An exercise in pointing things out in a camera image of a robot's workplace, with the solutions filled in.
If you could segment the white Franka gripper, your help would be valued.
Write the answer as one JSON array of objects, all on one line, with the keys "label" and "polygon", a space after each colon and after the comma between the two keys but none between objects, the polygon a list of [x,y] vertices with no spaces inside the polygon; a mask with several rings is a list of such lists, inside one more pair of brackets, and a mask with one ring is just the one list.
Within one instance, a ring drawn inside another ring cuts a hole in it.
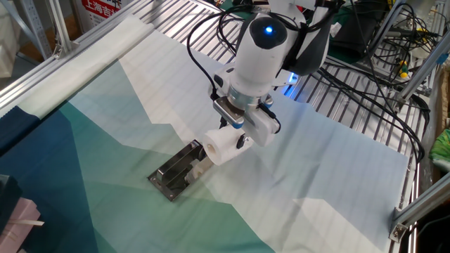
[{"label": "white Franka gripper", "polygon": [[[268,146],[275,137],[278,130],[278,122],[271,118],[265,111],[259,108],[252,108],[244,114],[243,131],[249,136],[257,145],[261,147]],[[228,122],[222,117],[220,119],[219,128],[223,128]],[[240,135],[236,148],[241,149],[246,142],[245,134]]]}]

